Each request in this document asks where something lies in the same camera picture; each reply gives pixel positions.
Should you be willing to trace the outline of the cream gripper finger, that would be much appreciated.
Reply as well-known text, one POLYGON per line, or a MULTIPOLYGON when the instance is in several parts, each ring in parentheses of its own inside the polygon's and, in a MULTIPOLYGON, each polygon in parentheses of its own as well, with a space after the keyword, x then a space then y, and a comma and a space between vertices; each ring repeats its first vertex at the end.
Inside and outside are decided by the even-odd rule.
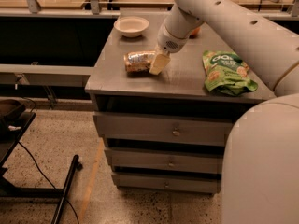
POLYGON ((156 53, 152 62, 150 63, 149 72, 153 75, 159 75, 163 69, 170 62, 170 54, 169 53, 156 53))

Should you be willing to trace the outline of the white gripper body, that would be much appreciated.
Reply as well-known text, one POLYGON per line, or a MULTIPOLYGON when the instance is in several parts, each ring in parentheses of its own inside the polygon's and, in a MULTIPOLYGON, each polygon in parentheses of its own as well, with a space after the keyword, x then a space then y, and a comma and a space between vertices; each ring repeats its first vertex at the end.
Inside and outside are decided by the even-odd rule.
POLYGON ((185 46, 188 37, 187 26, 165 21, 158 32, 156 49, 161 53, 177 53, 185 46))

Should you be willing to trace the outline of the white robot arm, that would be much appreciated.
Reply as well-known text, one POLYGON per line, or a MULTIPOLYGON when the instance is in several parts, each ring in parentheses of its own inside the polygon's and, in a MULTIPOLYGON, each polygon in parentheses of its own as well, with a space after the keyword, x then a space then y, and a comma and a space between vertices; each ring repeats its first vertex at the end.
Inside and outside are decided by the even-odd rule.
POLYGON ((257 78, 275 96, 235 123, 221 180, 222 224, 299 224, 299 36, 230 0, 174 0, 150 71, 206 23, 242 59, 235 80, 257 78))

